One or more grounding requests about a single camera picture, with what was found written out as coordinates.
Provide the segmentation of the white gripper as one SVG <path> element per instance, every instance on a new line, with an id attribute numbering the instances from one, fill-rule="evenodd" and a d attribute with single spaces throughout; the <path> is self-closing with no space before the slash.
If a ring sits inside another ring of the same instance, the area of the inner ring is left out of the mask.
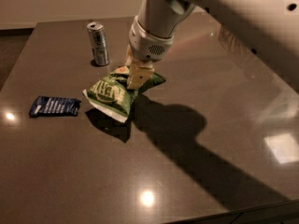
<path id="1" fill-rule="evenodd" d="M 149 34 L 134 17 L 129 31 L 129 45 L 125 56 L 125 66 L 129 66 L 128 90 L 138 90 L 154 73 L 152 62 L 160 61 L 173 45 L 174 37 L 160 38 Z M 135 59 L 143 62 L 132 62 Z"/>

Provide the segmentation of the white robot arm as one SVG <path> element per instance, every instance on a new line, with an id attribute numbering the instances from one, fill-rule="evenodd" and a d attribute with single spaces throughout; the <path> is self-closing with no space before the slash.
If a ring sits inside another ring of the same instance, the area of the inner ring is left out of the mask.
<path id="1" fill-rule="evenodd" d="M 299 88 L 299 0 L 143 0 L 129 32 L 128 87 L 139 89 L 195 7 L 228 29 L 272 71 Z"/>

